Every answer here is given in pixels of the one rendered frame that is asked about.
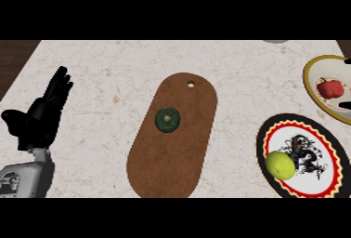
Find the black rimmed dragon print plate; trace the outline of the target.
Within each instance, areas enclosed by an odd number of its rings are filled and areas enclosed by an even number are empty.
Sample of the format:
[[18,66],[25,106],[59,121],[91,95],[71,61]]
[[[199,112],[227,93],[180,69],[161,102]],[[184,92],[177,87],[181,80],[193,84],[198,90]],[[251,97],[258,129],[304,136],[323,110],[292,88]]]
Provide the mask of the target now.
[[[296,161],[288,180],[274,178],[265,167],[271,152],[285,152]],[[257,158],[265,181],[283,198],[349,198],[351,165],[341,143],[310,118],[282,113],[262,123],[257,135]]]

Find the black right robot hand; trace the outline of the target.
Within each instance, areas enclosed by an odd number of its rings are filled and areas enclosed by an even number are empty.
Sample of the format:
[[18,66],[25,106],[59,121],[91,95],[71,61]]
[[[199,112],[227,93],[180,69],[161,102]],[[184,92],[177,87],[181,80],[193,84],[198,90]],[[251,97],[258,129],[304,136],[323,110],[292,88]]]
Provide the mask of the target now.
[[[344,63],[351,65],[351,59],[346,59],[344,61]],[[339,107],[342,107],[344,109],[351,110],[351,101],[341,102]]]

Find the brown wooden cutting board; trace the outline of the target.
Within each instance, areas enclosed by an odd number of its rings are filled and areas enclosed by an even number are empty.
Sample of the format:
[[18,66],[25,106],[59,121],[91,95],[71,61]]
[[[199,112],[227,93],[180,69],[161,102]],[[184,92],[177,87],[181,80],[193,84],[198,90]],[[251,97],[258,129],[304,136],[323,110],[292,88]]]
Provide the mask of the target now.
[[[162,132],[156,112],[180,113],[178,128]],[[199,182],[217,110],[212,84],[193,73],[175,73],[161,83],[127,157],[128,183],[142,197],[187,197]]]

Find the yellow green lime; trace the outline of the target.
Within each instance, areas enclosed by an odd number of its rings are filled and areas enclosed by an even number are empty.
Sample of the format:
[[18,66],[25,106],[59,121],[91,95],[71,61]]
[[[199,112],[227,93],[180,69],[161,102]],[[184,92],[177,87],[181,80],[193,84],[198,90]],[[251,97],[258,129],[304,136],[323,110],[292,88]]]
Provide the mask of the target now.
[[273,151],[264,160],[270,175],[279,180],[289,180],[295,175],[295,164],[285,152]]

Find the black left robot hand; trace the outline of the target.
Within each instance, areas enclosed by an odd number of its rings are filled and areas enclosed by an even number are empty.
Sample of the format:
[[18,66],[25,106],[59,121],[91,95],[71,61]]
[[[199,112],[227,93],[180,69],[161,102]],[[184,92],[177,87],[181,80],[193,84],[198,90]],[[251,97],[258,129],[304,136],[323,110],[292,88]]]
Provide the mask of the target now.
[[60,66],[50,78],[44,95],[35,99],[28,111],[1,112],[9,133],[18,138],[19,151],[29,151],[34,148],[47,149],[53,143],[72,85],[68,68]]

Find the yellow rimmed white bowl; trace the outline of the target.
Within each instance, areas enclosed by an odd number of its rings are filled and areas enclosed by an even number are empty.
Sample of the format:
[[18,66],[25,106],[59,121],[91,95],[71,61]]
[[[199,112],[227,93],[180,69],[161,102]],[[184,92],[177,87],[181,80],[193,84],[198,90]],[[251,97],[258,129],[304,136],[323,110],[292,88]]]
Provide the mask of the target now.
[[[339,107],[339,103],[351,101],[351,64],[345,64],[345,57],[321,55],[310,60],[302,69],[302,83],[310,98],[321,110],[341,122],[351,125],[351,110]],[[317,85],[336,80],[342,85],[342,96],[324,99]]]

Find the dark green round squash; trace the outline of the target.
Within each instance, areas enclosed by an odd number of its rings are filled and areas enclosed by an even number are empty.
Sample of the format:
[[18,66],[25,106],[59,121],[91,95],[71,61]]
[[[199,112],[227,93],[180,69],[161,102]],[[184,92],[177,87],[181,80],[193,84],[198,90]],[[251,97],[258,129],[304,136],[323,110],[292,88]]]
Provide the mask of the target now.
[[161,132],[171,133],[180,125],[181,116],[174,108],[162,108],[155,115],[155,125]]

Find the red bell pepper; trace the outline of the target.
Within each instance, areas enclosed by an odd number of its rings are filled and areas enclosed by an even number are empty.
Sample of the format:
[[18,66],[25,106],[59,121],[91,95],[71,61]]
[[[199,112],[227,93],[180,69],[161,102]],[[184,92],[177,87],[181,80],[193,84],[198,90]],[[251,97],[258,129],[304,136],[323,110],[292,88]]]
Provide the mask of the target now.
[[317,84],[317,90],[324,99],[336,99],[344,94],[342,83],[336,80],[327,80],[321,78],[321,82]]

